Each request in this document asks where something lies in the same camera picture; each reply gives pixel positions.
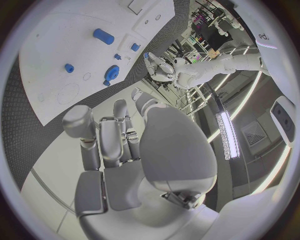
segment robotic arm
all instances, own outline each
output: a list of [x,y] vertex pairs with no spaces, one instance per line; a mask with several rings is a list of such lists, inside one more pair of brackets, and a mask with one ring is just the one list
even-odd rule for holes
[[235,56],[225,54],[216,60],[201,61],[190,65],[186,64],[184,58],[177,57],[173,67],[151,52],[145,53],[144,59],[153,80],[159,82],[173,81],[173,84],[181,89],[193,88],[208,82],[216,74],[232,74],[236,70],[262,71],[264,74],[270,75],[268,70],[262,67],[259,53]]

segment blue object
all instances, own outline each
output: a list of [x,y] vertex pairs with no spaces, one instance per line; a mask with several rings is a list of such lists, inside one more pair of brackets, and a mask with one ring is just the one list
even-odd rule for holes
[[122,60],[122,58],[121,58],[121,56],[119,54],[115,54],[114,58],[117,59],[117,60]]
[[139,50],[140,46],[141,46],[141,45],[137,45],[136,43],[134,43],[134,44],[132,45],[131,49],[132,49],[133,51],[136,52],[137,50]]
[[104,78],[105,81],[103,84],[105,86],[110,86],[110,81],[114,80],[119,75],[120,68],[117,65],[112,65],[107,71],[105,72]]
[[71,64],[64,65],[65,70],[70,74],[74,71],[74,67]]
[[106,43],[107,45],[110,45],[114,42],[115,37],[107,33],[106,31],[101,30],[100,28],[97,28],[93,32],[93,36],[102,42]]

